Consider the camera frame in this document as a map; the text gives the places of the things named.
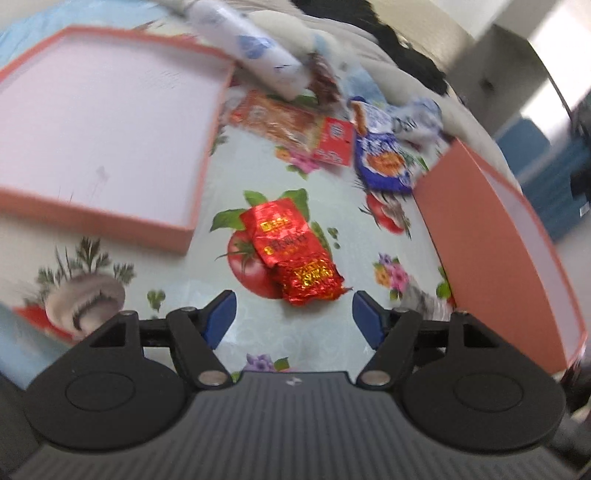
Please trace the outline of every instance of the red card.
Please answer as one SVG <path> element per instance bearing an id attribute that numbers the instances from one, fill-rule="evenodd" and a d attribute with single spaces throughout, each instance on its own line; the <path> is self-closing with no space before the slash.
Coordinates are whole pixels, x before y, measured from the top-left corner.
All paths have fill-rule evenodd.
<path id="1" fill-rule="evenodd" d="M 354 134 L 351 122 L 325 117 L 312 159 L 348 167 L 353 157 Z"/>

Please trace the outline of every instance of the open box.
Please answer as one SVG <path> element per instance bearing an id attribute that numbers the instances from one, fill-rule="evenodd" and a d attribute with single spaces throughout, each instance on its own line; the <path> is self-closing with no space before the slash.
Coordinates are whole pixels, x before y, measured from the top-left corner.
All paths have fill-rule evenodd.
<path id="1" fill-rule="evenodd" d="M 560 260 L 534 209 L 456 141 L 414 197 L 458 307 L 555 374 L 587 332 Z"/>
<path id="2" fill-rule="evenodd" d="M 186 253 L 234 62 L 69 27 L 0 72 L 0 210 Z"/>

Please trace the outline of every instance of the snack package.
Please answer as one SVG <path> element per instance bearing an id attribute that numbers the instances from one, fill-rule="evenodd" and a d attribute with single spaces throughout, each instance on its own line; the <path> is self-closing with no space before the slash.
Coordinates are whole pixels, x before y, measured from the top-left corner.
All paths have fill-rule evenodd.
<path id="1" fill-rule="evenodd" d="M 251 90 L 230 115 L 230 123 L 291 150 L 311 154 L 317 137 L 316 116 Z"/>
<path id="2" fill-rule="evenodd" d="M 351 164 L 354 132 L 350 122 L 315 115 L 256 90 L 232 112 L 230 122 L 311 160 Z"/>
<path id="3" fill-rule="evenodd" d="M 355 167 L 363 182 L 371 190 L 411 193 L 428 170 L 424 160 L 400 144 L 387 113 L 362 100 L 352 100 L 350 107 L 357 132 Z"/>
<path id="4" fill-rule="evenodd" d="M 289 198 L 263 203 L 240 215 L 252 244 L 292 305 L 336 300 L 344 278 Z"/>
<path id="5" fill-rule="evenodd" d="M 392 133 L 400 141 L 428 148 L 441 139 L 441 108 L 429 98 L 415 100 L 404 106 L 388 105 L 386 113 L 392 121 Z"/>

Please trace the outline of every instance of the red tea packet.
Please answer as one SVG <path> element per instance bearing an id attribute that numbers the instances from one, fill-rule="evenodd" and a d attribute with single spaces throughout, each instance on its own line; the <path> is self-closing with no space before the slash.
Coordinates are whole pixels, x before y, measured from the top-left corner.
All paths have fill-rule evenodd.
<path id="1" fill-rule="evenodd" d="M 252 244 L 293 305 L 336 300 L 344 278 L 291 199 L 263 203 L 240 215 Z"/>

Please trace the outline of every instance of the blue cloth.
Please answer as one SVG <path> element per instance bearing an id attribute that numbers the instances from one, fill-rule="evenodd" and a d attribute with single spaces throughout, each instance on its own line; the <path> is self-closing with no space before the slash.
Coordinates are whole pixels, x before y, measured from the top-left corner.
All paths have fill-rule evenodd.
<path id="1" fill-rule="evenodd" d="M 164 18 L 168 10 L 140 0 L 66 0 L 18 21 L 0 34 L 0 67 L 69 25 L 134 28 Z"/>
<path id="2" fill-rule="evenodd" d="M 0 372 L 17 387 L 27 388 L 68 348 L 0 304 Z"/>

